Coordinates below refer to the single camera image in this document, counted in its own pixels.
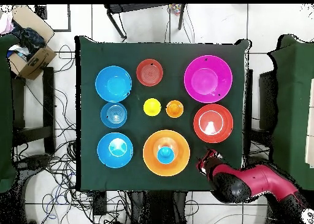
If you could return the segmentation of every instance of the white tile floor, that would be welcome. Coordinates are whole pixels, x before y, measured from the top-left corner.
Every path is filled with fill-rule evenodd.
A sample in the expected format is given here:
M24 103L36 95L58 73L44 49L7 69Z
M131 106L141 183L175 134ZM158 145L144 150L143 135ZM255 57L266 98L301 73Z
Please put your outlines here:
M67 27L67 6L66 5L48 5L48 19L53 29L68 29ZM103 5L70 5L71 10L71 31L56 32L48 43L48 46L55 52L61 52L60 57L56 57L49 66L59 70L74 57L75 43L74 36L88 36L98 42L121 42L119 34L109 21L106 10ZM259 118L259 90L258 78L260 73L273 69L267 52L276 48L277 40L280 35L292 33L304 41L310 41L314 38L314 8L311 5L301 4L190 4L188 12L193 23L195 32L195 43L210 42L214 44L233 44L239 39L249 38L252 41L252 48L249 55L249 68L253 69L253 117ZM114 19L120 26L118 15ZM124 29L128 35L127 42L164 42L167 22L169 15L164 7L155 7L146 10L138 10L121 14ZM192 38L192 27L187 16L184 14L184 23L186 32ZM189 43L184 29L177 29L178 16L171 15L171 42ZM166 34L166 42L169 41L169 29ZM42 100L41 77L35 81L27 81L28 86L36 97ZM68 98L67 112L68 119L75 123L75 64L64 72L55 74L55 88L63 91ZM66 98L60 92L56 91L63 103ZM26 89L25 93L26 109L25 119L27 127L42 126L42 107L34 99L34 96ZM61 133L60 128L67 127L62 116L63 107L61 102L56 99L56 135ZM259 128L258 120L252 120L254 128ZM64 135L56 138L57 145L67 140L76 138L74 130L66 130ZM65 153L63 148L58 151L58 155ZM42 141L30 143L29 149L25 152L27 155L44 153ZM34 176L26 191L26 213L28 219L35 219L41 222L46 213L42 208L42 198L47 193L53 193L57 184L54 178L47 172L41 172ZM116 191L108 192L108 198L117 195ZM198 202L197 205L186 205L186 214L188 224L263 224L265 222L267 201L264 197L257 201L246 204L225 205L217 201L209 192L188 193L187 200L193 199ZM44 207L47 207L49 199L47 198ZM109 210L115 210L117 199L110 202ZM59 221L69 210L69 205L56 205L53 211ZM59 224L58 218L51 215L45 224ZM124 221L124 214L119 215L119 219ZM91 224L81 210L71 209L68 213L68 219L64 218L62 224Z

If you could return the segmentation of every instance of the dark green tablecloth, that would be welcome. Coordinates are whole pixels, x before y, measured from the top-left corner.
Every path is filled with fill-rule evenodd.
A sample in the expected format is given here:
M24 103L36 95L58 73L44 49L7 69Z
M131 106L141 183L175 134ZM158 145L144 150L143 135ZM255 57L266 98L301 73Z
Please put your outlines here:
M0 35L0 193L10 189L16 175L11 159L13 102L7 51L17 43L18 39L12 34Z
M80 47L81 65L81 190L211 190L206 178L196 169L196 157L205 154L206 147L219 150L230 164L239 168L242 161L242 106L245 80L244 51L249 42L237 45L213 44L113 44L95 43L85 37L76 39ZM216 55L224 59L231 68L233 83L228 95L218 104L227 107L234 119L231 135L222 143L206 144L193 130L193 118L204 104L195 101L186 92L183 76L186 67L196 57ZM152 58L163 67L162 81L154 87L140 84L136 78L137 65ZM95 90L98 72L106 66L116 65L127 70L132 78L131 94L121 103L128 111L126 123L118 129L110 129L101 122L100 111L106 102ZM180 118L167 116L163 109L156 117L143 112L148 98L156 98L163 108L177 99L184 105ZM145 165L142 149L147 138L161 129L180 133L188 141L191 156L187 167L176 176L160 177ZM99 140L107 133L120 132L133 143L132 160L120 169L105 167L99 160L96 148Z
M276 164L304 189L314 190L314 169L305 163L311 80L314 78L314 43L283 36L274 58L278 80L278 122L273 133Z

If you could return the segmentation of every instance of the bowl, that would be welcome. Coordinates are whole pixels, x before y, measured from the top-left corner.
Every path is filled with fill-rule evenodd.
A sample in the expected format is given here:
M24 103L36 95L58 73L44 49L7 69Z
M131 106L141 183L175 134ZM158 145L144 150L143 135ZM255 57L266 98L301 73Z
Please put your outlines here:
M204 142L219 143L232 132L232 115L221 105L208 104L196 112L193 127L196 135Z
M127 118L124 105L119 102L108 102L101 109L101 121L108 128L119 128L124 125Z
M98 95L105 101L119 102L129 96L132 79L123 68L109 66L99 72L95 87Z
M166 113L170 118L179 118L183 114L183 104L180 101L170 101L166 106Z
M153 133L143 147L147 168L159 176L174 176L189 162L190 148L185 138L172 130Z
M160 113L161 104L157 99L150 98L144 102L143 110L148 116L156 116Z
M163 67L154 59L143 60L136 69L139 82L145 86L155 86L163 78Z
M223 99L232 84L232 72L228 64L213 55L194 59L187 67L184 85L188 94L202 103Z
M133 156L130 139L121 133L106 134L97 146L98 158L109 168L121 168L128 164Z

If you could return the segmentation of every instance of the magenta bowl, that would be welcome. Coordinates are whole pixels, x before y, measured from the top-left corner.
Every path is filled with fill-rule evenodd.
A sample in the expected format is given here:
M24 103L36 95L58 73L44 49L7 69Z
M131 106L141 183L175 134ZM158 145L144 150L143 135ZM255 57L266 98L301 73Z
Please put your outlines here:
M184 74L184 86L189 95L202 103L223 99L232 84L232 72L228 64L213 55L194 59Z

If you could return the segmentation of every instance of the yellow cup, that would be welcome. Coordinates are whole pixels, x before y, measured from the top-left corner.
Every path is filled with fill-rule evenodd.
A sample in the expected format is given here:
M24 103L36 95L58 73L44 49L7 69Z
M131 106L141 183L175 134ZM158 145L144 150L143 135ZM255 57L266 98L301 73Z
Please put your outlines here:
M160 113L161 104L157 99L151 98L145 101L143 108L146 115L153 117Z

